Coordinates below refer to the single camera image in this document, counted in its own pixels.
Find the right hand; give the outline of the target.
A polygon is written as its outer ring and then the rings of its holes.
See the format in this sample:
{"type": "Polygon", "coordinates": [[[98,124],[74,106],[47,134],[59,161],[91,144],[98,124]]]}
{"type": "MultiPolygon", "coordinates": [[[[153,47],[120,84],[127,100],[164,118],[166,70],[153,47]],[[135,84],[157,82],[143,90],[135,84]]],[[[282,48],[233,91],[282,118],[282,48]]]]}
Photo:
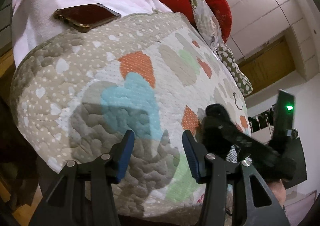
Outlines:
{"type": "Polygon", "coordinates": [[[284,206],[286,201],[286,189],[282,183],[282,180],[268,182],[268,187],[271,189],[273,194],[275,195],[276,199],[278,200],[281,206],[284,206]]]}

